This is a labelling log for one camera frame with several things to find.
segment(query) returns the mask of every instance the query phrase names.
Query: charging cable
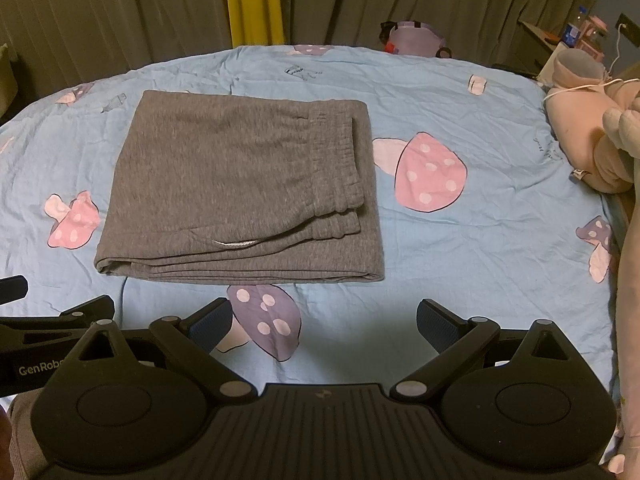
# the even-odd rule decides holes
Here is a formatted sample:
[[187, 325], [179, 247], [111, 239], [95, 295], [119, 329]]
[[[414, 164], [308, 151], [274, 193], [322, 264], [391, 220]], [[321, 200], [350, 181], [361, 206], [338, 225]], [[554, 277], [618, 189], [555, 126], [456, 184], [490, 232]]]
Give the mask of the charging cable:
[[618, 25], [618, 38], [616, 40], [616, 59], [613, 60], [613, 63], [611, 63], [611, 66], [609, 67], [609, 75], [611, 74], [611, 71], [613, 70], [613, 66], [616, 64], [616, 61], [620, 59], [620, 29], [622, 27], [626, 28], [626, 23], [620, 23]]
[[611, 81], [608, 81], [606, 83], [598, 83], [598, 84], [593, 84], [593, 85], [582, 85], [582, 86], [576, 86], [574, 88], [563, 88], [562, 90], [558, 90], [557, 92], [553, 92], [552, 94], [548, 94], [545, 96], [544, 99], [542, 99], [542, 102], [545, 102], [547, 99], [549, 99], [550, 97], [553, 97], [554, 95], [558, 95], [561, 94], [563, 92], [571, 92], [572, 90], [580, 90], [582, 88], [599, 88], [602, 87], [604, 88], [605, 86], [609, 86], [613, 83], [619, 83], [619, 82], [624, 82], [624, 83], [632, 83], [633, 81], [640, 81], [640, 78], [636, 77], [634, 79], [612, 79]]

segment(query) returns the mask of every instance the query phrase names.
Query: cartoon print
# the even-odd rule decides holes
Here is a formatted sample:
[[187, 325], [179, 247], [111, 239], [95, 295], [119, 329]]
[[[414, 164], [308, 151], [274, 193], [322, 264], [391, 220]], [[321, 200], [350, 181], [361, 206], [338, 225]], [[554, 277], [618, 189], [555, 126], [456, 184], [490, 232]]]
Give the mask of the cartoon print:
[[287, 55], [306, 54], [307, 56], [324, 56], [324, 54], [332, 48], [333, 45], [294, 45], [293, 50], [287, 52]]
[[102, 108], [102, 111], [100, 113], [103, 114], [105, 112], [111, 112], [111, 110], [113, 110], [114, 108], [122, 106], [126, 99], [127, 96], [125, 94], [118, 94], [116, 95], [116, 97], [112, 97], [109, 100], [109, 103], [104, 108]]
[[[533, 140], [538, 146], [538, 151], [540, 153], [543, 153], [543, 155], [546, 158], [548, 158], [549, 160], [562, 160], [562, 155], [560, 155], [558, 152], [556, 152], [556, 148], [555, 148], [553, 143], [549, 144], [548, 147], [544, 148], [542, 146], [542, 143], [538, 140], [537, 137], [534, 137]], [[576, 178], [578, 178], [578, 180], [582, 179], [582, 170], [574, 170], [572, 173], [576, 173], [576, 175], [574, 175], [574, 176], [576, 176]]]
[[226, 294], [234, 319], [217, 350], [228, 352], [252, 340], [277, 361], [293, 355], [300, 343], [302, 320], [298, 306], [284, 290], [275, 285], [231, 285]]
[[51, 195], [44, 205], [45, 213], [56, 222], [51, 229], [47, 245], [77, 249], [89, 241], [95, 229], [100, 225], [98, 208], [91, 200], [88, 191], [78, 193], [71, 207], [56, 195]]
[[300, 79], [302, 79], [302, 81], [308, 81], [309, 78], [315, 79], [317, 75], [320, 75], [322, 73], [315, 72], [314, 70], [308, 70], [298, 65], [291, 65], [285, 70], [285, 72], [289, 75], [299, 77]]
[[584, 227], [578, 227], [575, 234], [580, 240], [596, 246], [589, 258], [589, 274], [596, 283], [602, 282], [613, 259], [611, 226], [602, 216], [596, 216]]
[[71, 106], [75, 103], [79, 98], [81, 98], [84, 94], [86, 94], [94, 83], [82, 83], [81, 85], [76, 86], [71, 90], [71, 92], [67, 92], [62, 97], [60, 97], [56, 102], [59, 104]]
[[454, 203], [466, 182], [466, 166], [449, 148], [426, 132], [409, 142], [374, 139], [377, 167], [396, 178], [396, 200], [401, 205], [430, 213]]

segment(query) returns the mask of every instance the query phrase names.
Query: bag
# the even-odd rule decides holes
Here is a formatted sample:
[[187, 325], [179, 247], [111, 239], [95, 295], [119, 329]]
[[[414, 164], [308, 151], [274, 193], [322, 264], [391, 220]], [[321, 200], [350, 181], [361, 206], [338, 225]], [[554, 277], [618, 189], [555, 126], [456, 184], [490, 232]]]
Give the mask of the bag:
[[445, 39], [430, 25], [421, 22], [380, 23], [380, 41], [385, 52], [422, 57], [453, 57]]

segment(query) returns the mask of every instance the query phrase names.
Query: blue bedsheet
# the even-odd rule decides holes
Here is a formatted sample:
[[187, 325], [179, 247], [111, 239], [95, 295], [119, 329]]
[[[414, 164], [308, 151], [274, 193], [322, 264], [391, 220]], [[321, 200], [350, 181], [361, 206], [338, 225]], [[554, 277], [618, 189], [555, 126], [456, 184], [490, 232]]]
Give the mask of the blue bedsheet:
[[[216, 357], [259, 389], [276, 381], [388, 388], [434, 355], [415, 326], [419, 301], [433, 298], [464, 318], [488, 316], [505, 328], [555, 320], [610, 387], [612, 273], [601, 283], [591, 277], [594, 245], [575, 233], [604, 215], [603, 206], [597, 193], [569, 180], [542, 90], [458, 60], [347, 47], [291, 54], [288, 46], [241, 47], [155, 64], [97, 81], [70, 105], [55, 103], [66, 91], [44, 98], [2, 126], [0, 276], [23, 274], [30, 292], [0, 306], [0, 316], [57, 315], [109, 294], [121, 325], [140, 328], [226, 296], [224, 286], [124, 280], [94, 269], [114, 164], [145, 89], [357, 99], [369, 107], [374, 138], [409, 141], [427, 132], [455, 152], [468, 171], [462, 195], [441, 210], [418, 212], [398, 203], [393, 177], [377, 169], [384, 281], [282, 285], [302, 317], [293, 356], [278, 362], [249, 342]], [[474, 74], [487, 79], [479, 96], [467, 89]], [[55, 221], [44, 211], [47, 198], [57, 194], [69, 204], [84, 190], [100, 226], [80, 248], [49, 247]]]

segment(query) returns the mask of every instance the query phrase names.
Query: folded gray pants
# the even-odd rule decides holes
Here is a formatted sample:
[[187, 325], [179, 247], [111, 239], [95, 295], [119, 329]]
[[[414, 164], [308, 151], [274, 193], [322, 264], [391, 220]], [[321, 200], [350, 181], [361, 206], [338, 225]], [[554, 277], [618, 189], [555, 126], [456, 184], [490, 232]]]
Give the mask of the folded gray pants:
[[95, 267], [164, 282], [381, 280], [366, 105], [145, 91]]

